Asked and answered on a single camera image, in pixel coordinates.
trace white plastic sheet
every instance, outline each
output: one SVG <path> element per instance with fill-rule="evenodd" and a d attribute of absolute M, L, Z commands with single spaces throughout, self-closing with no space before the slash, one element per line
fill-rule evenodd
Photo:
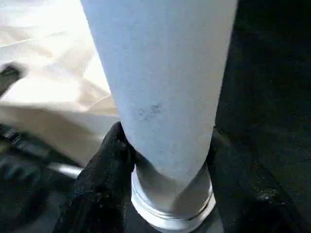
<path fill-rule="evenodd" d="M 0 70 L 25 77 L 0 99 L 0 123 L 44 139 L 86 164 L 119 119 L 78 0 L 2 0 Z"/>

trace dark stain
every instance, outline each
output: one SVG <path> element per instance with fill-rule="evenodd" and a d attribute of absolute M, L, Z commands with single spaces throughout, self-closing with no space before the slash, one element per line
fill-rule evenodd
<path fill-rule="evenodd" d="M 139 118 L 140 120 L 149 120 L 155 118 L 157 114 L 162 112 L 162 104 L 158 103 L 155 105 L 151 105 L 147 109 L 140 109 L 139 110 Z"/>

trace black glove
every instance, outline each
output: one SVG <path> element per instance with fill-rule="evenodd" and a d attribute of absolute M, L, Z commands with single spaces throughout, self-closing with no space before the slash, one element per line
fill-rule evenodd
<path fill-rule="evenodd" d="M 81 172 L 54 233 L 120 233 L 131 199 L 135 150 L 114 124 Z"/>

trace white cylinder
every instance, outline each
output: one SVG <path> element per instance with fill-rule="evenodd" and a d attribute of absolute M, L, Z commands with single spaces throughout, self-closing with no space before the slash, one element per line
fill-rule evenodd
<path fill-rule="evenodd" d="M 236 0 L 82 4 L 125 134 L 141 154 L 132 202 L 161 231 L 189 232 L 211 210 L 204 163 Z"/>

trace white cloth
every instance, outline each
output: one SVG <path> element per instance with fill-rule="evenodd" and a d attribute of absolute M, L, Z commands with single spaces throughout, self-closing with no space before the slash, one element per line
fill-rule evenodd
<path fill-rule="evenodd" d="M 78 0 L 2 0 L 0 69 L 25 77 L 0 99 L 0 123 L 27 130 L 86 164 L 119 119 Z"/>

